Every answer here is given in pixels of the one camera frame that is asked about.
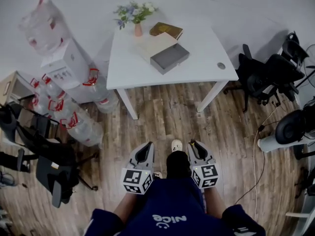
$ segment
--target black office chair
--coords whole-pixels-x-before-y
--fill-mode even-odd
[[[276,106],[279,106],[281,103],[277,94],[278,89],[279,93],[284,93],[290,101],[294,101],[292,91],[298,93],[298,90],[294,87],[293,82],[302,79],[304,74],[289,60],[291,58],[301,60],[304,54],[302,55],[298,51],[294,52],[294,47],[290,45],[290,48],[286,49],[290,56],[283,57],[279,54],[273,54],[266,63],[261,63],[252,58],[248,45],[244,44],[243,50],[244,54],[239,54],[239,69],[236,70],[241,85],[228,87],[223,93],[227,94],[230,90],[243,89],[245,93],[244,113],[248,109],[249,96],[258,99],[258,104],[266,105],[269,103],[270,97],[274,95],[278,101]]]
[[[17,119],[19,118],[20,112],[23,108],[24,107],[22,105],[19,105],[17,103],[9,103],[0,108],[0,128],[5,133],[5,136],[7,137],[7,139],[16,144],[18,144],[15,141]],[[24,109],[31,111],[34,114],[31,119],[31,127],[35,130],[38,130],[39,133],[43,137],[48,138],[49,130],[51,127],[51,121],[54,121],[54,120],[50,120],[46,116],[40,115],[27,108],[24,108]]]
[[[79,181],[90,190],[98,190],[97,186],[89,186],[79,176],[78,170],[80,165],[92,158],[96,158],[98,153],[77,162],[74,150],[69,144],[50,142],[39,135],[36,130],[21,127],[19,124],[17,131],[25,146],[39,156],[36,178],[52,193],[53,206],[59,208],[61,202],[67,204],[73,193],[73,187],[76,186]]]
[[[299,67],[302,64],[303,60],[309,56],[306,51],[304,51],[304,49],[300,46],[300,41],[295,31],[291,32],[286,37],[286,40],[282,45],[281,56],[286,58],[288,61],[294,61],[297,64],[297,67]]]

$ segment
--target book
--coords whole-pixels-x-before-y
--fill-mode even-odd
[[[175,39],[179,39],[179,37],[183,34],[183,29],[176,26],[168,25],[166,23],[158,22],[150,30],[150,35],[157,36],[163,32],[168,33]]]

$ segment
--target cable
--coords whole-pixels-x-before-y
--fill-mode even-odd
[[[256,141],[256,137],[258,135],[258,130],[256,132],[255,138],[254,138],[254,143],[252,146],[252,164],[253,164],[253,168],[254,168],[254,179],[255,179],[255,183],[256,183],[256,173],[255,173],[255,141]],[[255,196],[255,221],[256,221],[256,210],[257,210],[257,184],[255,184],[255,192],[256,192],[256,196]]]
[[[279,122],[279,120],[277,120],[277,121],[274,121],[274,122],[272,122],[272,123],[269,123],[269,124],[266,124],[266,125],[264,125],[264,126],[266,127],[266,126],[269,126],[269,125],[271,125],[271,124],[274,124],[274,123],[277,123],[277,122]]]
[[[315,140],[315,138],[310,138],[310,137],[306,136],[305,134],[303,136],[305,136],[307,139]]]
[[[271,114],[264,120],[264,122],[261,124],[261,126],[264,125],[264,123],[277,110],[277,108],[278,107],[276,107],[274,109],[274,111],[271,112]],[[253,162],[253,172],[254,172],[255,185],[235,202],[235,204],[237,204],[243,197],[245,197],[248,193],[251,192],[251,190],[253,190],[255,188],[256,196],[255,196],[255,215],[254,215],[254,220],[256,220],[256,211],[257,211],[257,185],[258,185],[259,181],[261,180],[261,177],[262,177],[262,175],[264,173],[265,163],[266,163],[265,153],[263,152],[264,162],[263,162],[263,166],[262,166],[262,171],[261,171],[261,174],[260,174],[260,177],[259,177],[258,181],[256,182],[256,173],[255,173],[255,141],[256,141],[258,133],[260,131],[262,131],[261,126],[257,129],[256,135],[255,135],[255,138],[254,138],[254,142],[253,142],[253,148],[252,148],[252,162]]]
[[[308,75],[307,75],[307,73],[306,73],[305,65],[304,65],[304,72],[305,72],[305,75],[306,75],[306,77],[307,77],[307,80],[309,81],[308,84],[311,84],[311,86],[312,86],[313,88],[315,88],[315,86],[311,83],[311,79],[308,77]]]

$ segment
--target chair armrest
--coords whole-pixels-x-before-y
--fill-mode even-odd
[[[18,152],[18,162],[17,162],[17,166],[16,168],[18,169],[18,171],[21,171],[21,167],[22,167],[22,164],[23,164],[23,156],[24,156],[24,149],[19,149],[19,152]]]
[[[296,94],[299,94],[299,90],[295,87],[295,85],[292,82],[290,82],[289,85]]]
[[[56,207],[56,208],[60,207],[61,197],[62,197],[61,184],[57,180],[55,180],[54,189],[53,189],[53,198],[52,198],[52,204],[54,207]]]
[[[248,59],[252,60],[252,55],[251,55],[250,48],[248,47],[248,45],[243,44],[243,51],[244,51],[245,56]]]

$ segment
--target white shoe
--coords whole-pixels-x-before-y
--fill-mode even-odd
[[[153,173],[153,178],[160,178],[160,179],[163,179],[162,172],[161,172],[161,171],[155,171],[155,172]]]
[[[180,140],[172,141],[172,152],[174,151],[183,151],[183,143]]]

